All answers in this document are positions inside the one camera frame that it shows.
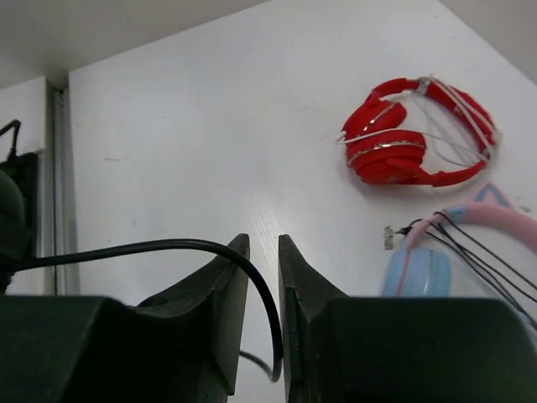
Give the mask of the black headset with microphone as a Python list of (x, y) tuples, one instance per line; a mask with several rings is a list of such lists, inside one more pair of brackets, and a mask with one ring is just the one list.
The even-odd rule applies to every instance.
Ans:
[(1, 161), (1, 266), (36, 256), (38, 236), (39, 157), (36, 153), (18, 154), (17, 119), (1, 128), (11, 131), (12, 143)]

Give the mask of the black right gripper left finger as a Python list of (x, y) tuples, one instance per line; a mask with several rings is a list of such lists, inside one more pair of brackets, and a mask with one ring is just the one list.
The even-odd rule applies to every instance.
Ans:
[(248, 277), (216, 257), (126, 306), (1, 299), (4, 402), (224, 402), (235, 391)]

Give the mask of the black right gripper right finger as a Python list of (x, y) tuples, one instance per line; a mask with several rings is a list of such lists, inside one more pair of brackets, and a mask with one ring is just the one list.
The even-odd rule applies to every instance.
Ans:
[(289, 402), (533, 402), (536, 352), (483, 298), (351, 297), (279, 237)]

